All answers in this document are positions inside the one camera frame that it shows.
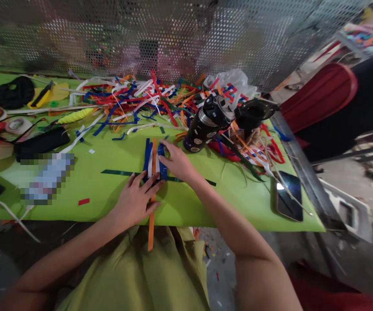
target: green tablecloth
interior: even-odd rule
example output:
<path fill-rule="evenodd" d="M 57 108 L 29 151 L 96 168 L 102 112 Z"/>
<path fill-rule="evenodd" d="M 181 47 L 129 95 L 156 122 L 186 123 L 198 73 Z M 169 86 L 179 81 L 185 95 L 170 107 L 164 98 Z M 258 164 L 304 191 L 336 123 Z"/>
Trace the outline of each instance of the green tablecloth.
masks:
<path fill-rule="evenodd" d="M 0 74 L 0 84 L 9 82 L 15 77 L 15 75 Z M 70 88 L 75 88 L 79 84 L 76 80 L 56 79 L 55 81 L 68 82 Z M 39 82 L 35 84 L 37 87 L 44 86 Z M 60 102 L 60 105 L 67 105 L 68 101 L 65 99 Z M 96 125 L 85 135 L 83 143 L 77 143 L 74 147 L 72 151 L 76 157 L 74 170 L 62 184 L 52 204 L 36 206 L 25 219 L 96 221 L 102 218 L 116 204 L 128 177 L 101 174 L 101 172 L 105 169 L 140 172 L 143 168 L 146 138 L 160 139 L 169 135 L 169 140 L 174 141 L 175 135 L 180 133 L 179 130 L 165 129 L 166 134 L 162 134 L 159 128 L 148 128 L 131 133 L 122 141 L 112 141 L 114 137 L 121 137 L 131 125 L 122 126 L 116 134 L 106 127 L 98 136 L 93 136 L 98 126 Z M 74 138 L 75 134 L 72 133 L 71 141 Z M 279 139 L 275 138 L 275 140 L 284 153 Z M 209 148 L 205 148 L 198 154 L 188 154 L 188 157 L 206 179 L 217 183 L 216 190 L 243 213 L 258 230 L 316 232 L 325 230 L 304 189 L 303 206 L 314 216 L 310 217 L 304 212 L 303 222 L 293 222 L 273 212 L 270 178 L 263 176 L 266 182 L 257 182 L 245 170 L 246 182 L 239 164 L 227 161 Z M 278 165 L 278 168 L 295 175 L 288 157 L 285 156 L 285 159 L 286 163 Z M 6 187 L 5 192 L 0 195 L 0 200 L 19 216 L 25 211 L 25 206 L 20 204 L 20 188 L 27 187 L 32 181 L 30 168 L 17 163 L 13 156 L 0 161 L 0 183 Z M 78 205 L 79 200 L 87 198 L 90 199 L 90 203 Z M 185 183 L 168 181 L 164 189 L 157 194 L 156 199 L 162 201 L 161 207 L 156 212 L 156 225 L 214 226 L 202 203 Z M 2 207 L 0 207 L 0 219 L 10 219 Z"/>

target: smartphone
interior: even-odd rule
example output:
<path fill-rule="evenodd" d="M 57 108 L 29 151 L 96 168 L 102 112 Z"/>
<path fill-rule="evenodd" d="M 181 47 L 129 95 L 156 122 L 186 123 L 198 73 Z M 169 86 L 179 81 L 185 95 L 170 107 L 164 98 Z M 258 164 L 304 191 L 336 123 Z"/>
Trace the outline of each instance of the smartphone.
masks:
<path fill-rule="evenodd" d="M 286 184 L 287 188 L 289 189 L 290 193 L 293 197 L 296 198 L 297 201 L 302 203 L 302 189 L 300 184 L 300 179 L 297 176 L 290 175 L 286 172 L 279 171 L 281 178 L 283 179 L 284 183 Z M 275 186 L 275 208 L 277 213 L 287 217 L 291 220 L 302 222 L 303 221 L 303 209 L 302 207 L 293 200 L 290 195 L 286 192 L 285 187 L 274 180 Z"/>

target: metal mesh panel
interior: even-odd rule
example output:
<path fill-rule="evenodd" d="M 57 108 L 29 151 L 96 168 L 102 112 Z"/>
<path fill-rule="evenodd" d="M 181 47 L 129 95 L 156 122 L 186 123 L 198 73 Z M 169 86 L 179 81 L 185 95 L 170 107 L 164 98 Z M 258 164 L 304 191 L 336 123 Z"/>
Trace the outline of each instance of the metal mesh panel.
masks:
<path fill-rule="evenodd" d="M 366 0 L 0 0 L 0 70 L 175 82 L 241 68 L 269 92 Z"/>

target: finger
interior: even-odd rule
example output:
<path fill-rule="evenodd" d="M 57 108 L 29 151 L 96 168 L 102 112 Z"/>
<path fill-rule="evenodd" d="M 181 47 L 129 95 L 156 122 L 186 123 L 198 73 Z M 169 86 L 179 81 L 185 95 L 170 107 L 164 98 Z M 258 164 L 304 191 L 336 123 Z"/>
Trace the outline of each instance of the finger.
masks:
<path fill-rule="evenodd" d="M 139 187 L 140 186 L 140 181 L 143 179 L 143 177 L 146 175 L 147 171 L 144 170 L 141 172 L 134 180 L 133 183 L 131 184 L 131 187 Z"/>
<path fill-rule="evenodd" d="M 169 150 L 169 153 L 174 152 L 176 149 L 179 149 L 178 146 L 175 146 L 171 142 L 168 142 L 167 140 L 159 140 L 159 142 L 166 147 L 166 149 Z"/>
<path fill-rule="evenodd" d="M 157 210 L 157 208 L 160 206 L 160 202 L 153 202 L 153 203 L 150 203 L 149 205 L 147 205 L 147 208 L 146 208 L 146 215 L 150 215 L 152 213 L 154 213 L 155 210 Z"/>
<path fill-rule="evenodd" d="M 152 175 L 152 177 L 150 177 L 145 183 L 144 185 L 142 186 L 142 190 L 144 190 L 144 192 L 147 192 L 149 190 L 149 188 L 153 185 L 153 183 L 156 181 L 156 179 L 159 178 L 159 175 L 160 173 L 157 172 L 157 173 L 154 173 Z"/>
<path fill-rule="evenodd" d="M 131 184 L 133 183 L 133 180 L 136 178 L 136 174 L 133 172 L 131 175 L 130 175 L 130 178 L 129 178 L 129 181 L 127 182 L 127 184 L 125 185 L 125 188 L 129 188 L 131 186 Z"/>
<path fill-rule="evenodd" d="M 163 164 L 164 166 L 168 166 L 168 165 L 170 165 L 170 163 L 172 162 L 172 161 L 169 160 L 167 157 L 162 156 L 162 155 L 157 156 L 157 158 L 159 159 L 159 161 L 162 162 L 162 164 Z"/>
<path fill-rule="evenodd" d="M 156 192 L 158 192 L 160 189 L 163 188 L 164 185 L 165 185 L 165 180 L 159 181 L 156 185 L 151 187 L 149 191 L 146 192 L 146 195 L 148 197 L 154 196 L 156 194 Z"/>

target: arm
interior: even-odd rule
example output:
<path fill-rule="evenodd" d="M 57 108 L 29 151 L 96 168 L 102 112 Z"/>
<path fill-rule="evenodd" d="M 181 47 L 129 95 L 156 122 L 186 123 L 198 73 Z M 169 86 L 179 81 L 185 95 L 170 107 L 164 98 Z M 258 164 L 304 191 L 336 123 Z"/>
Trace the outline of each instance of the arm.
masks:
<path fill-rule="evenodd" d="M 258 231 L 209 185 L 177 146 L 161 141 L 171 159 L 159 160 L 196 193 L 236 256 L 239 310 L 301 311 L 290 278 Z"/>
<path fill-rule="evenodd" d="M 117 205 L 103 219 L 96 222 L 66 244 L 43 257 L 20 277 L 0 302 L 0 310 L 45 310 L 61 281 L 89 255 L 114 237 L 153 213 L 160 202 L 147 205 L 149 199 L 163 187 L 161 181 L 151 187 L 159 174 L 143 186 L 140 181 L 146 171 L 130 176 Z"/>

